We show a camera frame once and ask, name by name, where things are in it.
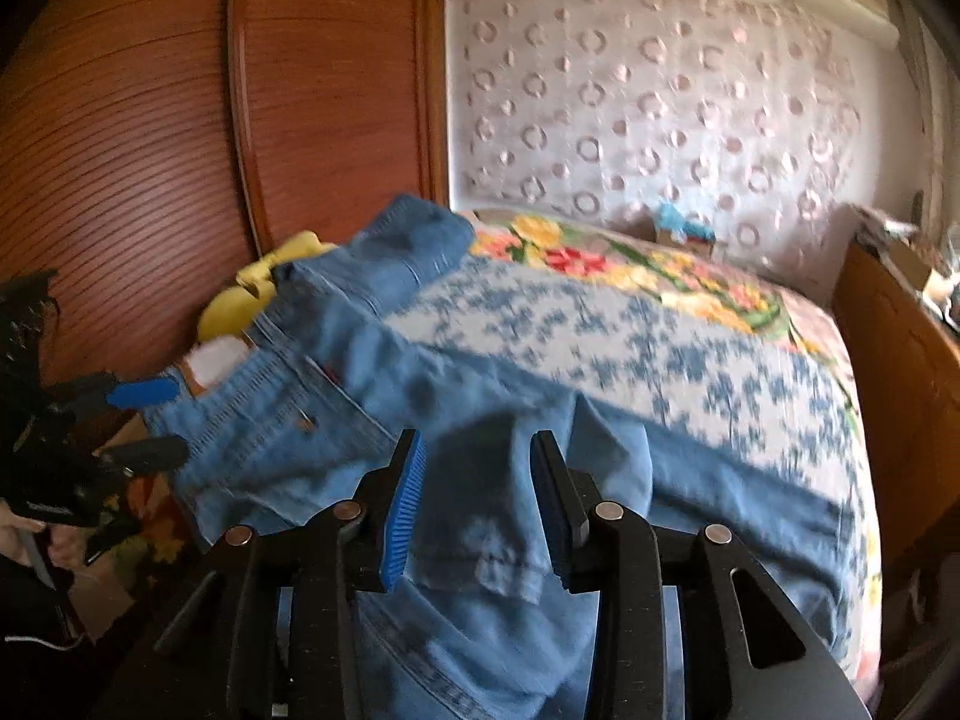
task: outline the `black device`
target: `black device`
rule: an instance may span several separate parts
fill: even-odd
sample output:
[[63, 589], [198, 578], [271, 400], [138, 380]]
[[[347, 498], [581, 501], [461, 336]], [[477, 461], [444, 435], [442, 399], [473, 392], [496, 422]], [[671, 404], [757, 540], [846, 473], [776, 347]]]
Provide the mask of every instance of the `black device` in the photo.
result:
[[[405, 431], [390, 466], [304, 527], [227, 531], [131, 650], [91, 720], [359, 720], [350, 604], [359, 590], [389, 592], [402, 573], [424, 457], [416, 432]], [[600, 592], [587, 719], [664, 718], [664, 584], [680, 591], [689, 720], [869, 717], [727, 528], [691, 536], [602, 500], [589, 474], [566, 467], [550, 433], [533, 437], [531, 473], [555, 573], [570, 592]], [[289, 676], [275, 654], [283, 586], [294, 590]]]
[[[159, 437], [109, 447], [93, 455], [72, 439], [76, 423], [105, 410], [138, 409], [178, 393], [168, 378], [121, 383], [109, 372], [53, 386], [40, 383], [40, 341], [46, 319], [58, 312], [50, 298], [54, 271], [0, 284], [0, 499], [14, 514], [43, 522], [96, 528], [85, 561], [139, 532], [140, 523], [118, 495], [118, 511], [107, 498], [129, 480], [182, 466], [188, 456], [179, 437]], [[32, 562], [45, 550], [23, 533]]]

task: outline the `wooden wardrobe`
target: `wooden wardrobe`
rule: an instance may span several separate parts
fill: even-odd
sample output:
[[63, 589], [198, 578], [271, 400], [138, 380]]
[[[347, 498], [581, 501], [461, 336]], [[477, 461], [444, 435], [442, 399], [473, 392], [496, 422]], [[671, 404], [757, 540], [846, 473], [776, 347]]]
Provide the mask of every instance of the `wooden wardrobe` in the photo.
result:
[[154, 372], [258, 251], [442, 199], [438, 6], [47, 1], [0, 76], [0, 281], [59, 270], [46, 378]]

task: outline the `red flower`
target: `red flower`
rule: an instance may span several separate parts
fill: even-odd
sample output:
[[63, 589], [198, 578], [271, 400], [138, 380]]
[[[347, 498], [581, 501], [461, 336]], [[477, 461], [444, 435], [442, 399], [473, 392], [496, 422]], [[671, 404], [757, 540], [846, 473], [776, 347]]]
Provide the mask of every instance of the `red flower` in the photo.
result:
[[608, 269], [607, 258], [603, 255], [570, 247], [551, 248], [547, 250], [544, 260], [550, 269], [568, 276], [590, 276]]

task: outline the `wooden furniture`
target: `wooden furniture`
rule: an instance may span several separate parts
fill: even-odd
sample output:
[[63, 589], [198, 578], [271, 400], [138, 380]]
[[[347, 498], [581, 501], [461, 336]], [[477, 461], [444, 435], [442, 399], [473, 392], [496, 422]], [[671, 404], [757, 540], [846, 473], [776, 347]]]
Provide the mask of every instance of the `wooden furniture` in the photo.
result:
[[885, 579], [960, 549], [960, 346], [854, 243], [833, 298], [863, 413]]
[[437, 2], [49, 0], [0, 76], [0, 281], [59, 270], [47, 378], [156, 371], [258, 251], [445, 185]]

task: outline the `white cable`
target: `white cable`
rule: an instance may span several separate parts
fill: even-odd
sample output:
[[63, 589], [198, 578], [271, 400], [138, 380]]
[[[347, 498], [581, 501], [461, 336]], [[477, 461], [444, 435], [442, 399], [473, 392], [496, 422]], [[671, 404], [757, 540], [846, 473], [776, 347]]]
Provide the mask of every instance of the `white cable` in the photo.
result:
[[44, 647], [49, 647], [51, 650], [69, 652], [78, 645], [82, 644], [85, 638], [86, 637], [80, 637], [71, 644], [54, 644], [53, 642], [44, 641], [42, 638], [37, 637], [3, 637], [3, 641], [10, 642], [11, 644], [16, 644], [17, 642], [30, 642], [32, 644], [42, 644]]

